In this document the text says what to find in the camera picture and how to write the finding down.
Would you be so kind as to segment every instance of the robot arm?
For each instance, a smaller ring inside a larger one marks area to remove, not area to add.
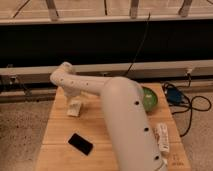
[[[63,63],[50,77],[65,91],[100,95],[104,119],[120,171],[167,171],[142,104],[138,83],[124,77],[77,76]]]

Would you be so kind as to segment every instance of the black backdrop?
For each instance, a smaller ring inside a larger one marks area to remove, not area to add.
[[[146,22],[0,26],[0,67],[131,62]],[[137,62],[213,59],[213,20],[151,21]]]

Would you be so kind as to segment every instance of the wooden table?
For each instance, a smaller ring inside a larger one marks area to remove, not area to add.
[[[169,171],[190,171],[176,124],[165,99],[160,84],[144,84],[158,95],[158,106],[149,113],[154,127],[158,122],[168,126],[171,152],[168,156]],[[76,97],[83,101],[80,117],[68,117],[63,90],[58,88],[43,138],[36,171],[118,171],[112,145],[106,131],[98,96],[83,93]],[[69,145],[67,141],[78,133],[94,144],[85,156]]]

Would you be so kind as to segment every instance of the smartphone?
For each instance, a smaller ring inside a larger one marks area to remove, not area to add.
[[[68,143],[78,150],[80,150],[85,155],[88,155],[93,148],[93,144],[82,138],[80,135],[74,133],[69,139]]]

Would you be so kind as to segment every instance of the screw hole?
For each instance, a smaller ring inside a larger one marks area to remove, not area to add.
[[[135,102],[135,105],[139,105],[139,101],[136,101],[136,102]]]
[[[144,131],[145,131],[145,132],[148,132],[148,131],[149,131],[149,128],[144,128]]]

